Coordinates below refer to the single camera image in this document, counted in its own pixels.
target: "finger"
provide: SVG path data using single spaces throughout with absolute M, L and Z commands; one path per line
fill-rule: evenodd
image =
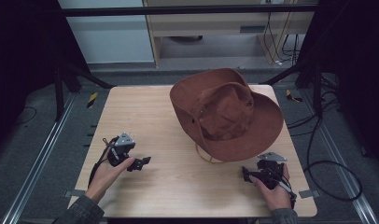
M 267 193 L 268 191 L 270 191 L 265 185 L 264 183 L 262 183 L 262 181 L 260 181 L 258 178 L 256 178 L 255 176 L 253 175 L 250 175 L 249 176 L 251 182 L 253 182 L 253 184 L 261 191 L 262 194 L 265 194 Z
M 130 167 L 132 165 L 132 163 L 134 162 L 134 157 L 130 157 L 126 160 L 124 160 L 120 165 L 118 165 L 117 167 L 119 168 L 119 170 L 122 172 L 126 169 L 128 169 L 128 167 Z

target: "hat brim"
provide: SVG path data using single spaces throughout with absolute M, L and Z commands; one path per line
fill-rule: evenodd
M 232 69 L 216 69 L 184 78 L 170 92 L 177 118 L 186 134 L 213 158 L 242 161 L 259 155 L 276 140 L 283 127 L 283 114 L 269 97 L 251 91 L 254 99 L 253 119 L 240 137 L 213 141 L 204 138 L 201 126 L 190 113 L 197 95 L 205 89 L 237 82 L 248 87 L 243 77 Z

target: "brown hat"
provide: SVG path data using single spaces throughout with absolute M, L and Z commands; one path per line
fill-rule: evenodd
M 221 161 L 259 155 L 283 127 L 279 106 L 253 92 L 244 78 L 229 68 L 183 78 L 171 89 L 170 99 L 187 135 Z

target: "sleeve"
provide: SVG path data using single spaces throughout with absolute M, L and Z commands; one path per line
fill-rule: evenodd
M 297 222 L 298 215 L 290 208 L 279 208 L 272 211 L 273 224 L 295 224 Z
M 82 195 L 52 223 L 99 224 L 104 213 L 105 212 L 94 201 Z

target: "wooden table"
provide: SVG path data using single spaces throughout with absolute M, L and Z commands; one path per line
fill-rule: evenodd
M 200 158 L 195 143 L 178 123 L 169 97 L 172 86 L 116 87 L 111 90 L 76 189 L 86 189 L 91 168 L 105 148 L 103 138 L 128 133 L 135 141 L 130 155 L 152 157 L 142 171 L 124 172 L 99 205 L 105 217 L 267 217 L 257 188 L 243 179 L 241 167 L 256 170 L 257 157 L 236 162 L 209 163 Z M 270 86 L 251 86 L 276 101 Z M 300 217 L 316 214 L 309 189 L 286 124 L 273 151 L 288 159 L 290 184 L 297 193 Z

